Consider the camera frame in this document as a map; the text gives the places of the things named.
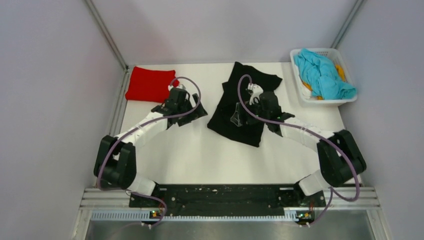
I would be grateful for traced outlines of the black t shirt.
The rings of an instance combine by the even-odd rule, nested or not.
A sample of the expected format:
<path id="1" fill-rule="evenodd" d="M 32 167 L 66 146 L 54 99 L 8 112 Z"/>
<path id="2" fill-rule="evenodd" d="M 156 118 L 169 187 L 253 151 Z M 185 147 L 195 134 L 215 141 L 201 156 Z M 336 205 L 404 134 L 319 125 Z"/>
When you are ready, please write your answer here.
<path id="1" fill-rule="evenodd" d="M 238 82 L 243 75 L 251 76 L 252 82 L 259 85 L 264 91 L 275 91 L 283 81 L 275 74 L 267 74 L 236 61 L 228 81 L 222 83 L 222 97 L 207 127 L 232 141 L 258 148 L 264 131 L 263 122 L 244 126 L 236 126 L 231 122 L 231 117 L 236 110 L 236 103 L 239 102 Z"/>

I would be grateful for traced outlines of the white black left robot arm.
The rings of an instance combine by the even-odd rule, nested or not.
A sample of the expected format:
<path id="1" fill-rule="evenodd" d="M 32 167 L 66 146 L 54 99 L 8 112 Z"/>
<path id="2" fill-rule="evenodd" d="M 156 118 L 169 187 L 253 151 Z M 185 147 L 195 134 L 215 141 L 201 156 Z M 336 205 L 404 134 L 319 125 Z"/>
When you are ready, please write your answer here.
<path id="1" fill-rule="evenodd" d="M 200 93 L 189 94 L 181 87 L 173 87 L 168 99 L 132 128 L 101 139 L 93 169 L 97 186 L 111 185 L 138 193 L 147 206 L 156 206 L 161 194 L 155 190 L 157 183 L 138 171 L 137 150 L 173 125 L 181 127 L 206 115 Z"/>

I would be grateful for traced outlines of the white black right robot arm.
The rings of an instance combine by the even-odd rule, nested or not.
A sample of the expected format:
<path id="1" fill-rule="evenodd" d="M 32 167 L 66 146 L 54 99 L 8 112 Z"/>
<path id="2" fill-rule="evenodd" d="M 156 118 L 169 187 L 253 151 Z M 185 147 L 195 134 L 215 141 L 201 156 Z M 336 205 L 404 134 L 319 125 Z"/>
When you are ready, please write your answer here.
<path id="1" fill-rule="evenodd" d="M 293 200 L 307 206 L 314 194 L 340 187 L 348 180 L 358 182 L 367 168 L 353 135 L 346 129 L 321 130 L 284 112 L 272 91 L 236 94 L 222 98 L 207 128 L 229 140 L 251 147 L 260 146 L 264 128 L 279 137 L 296 141 L 318 155 L 319 168 L 294 184 Z"/>

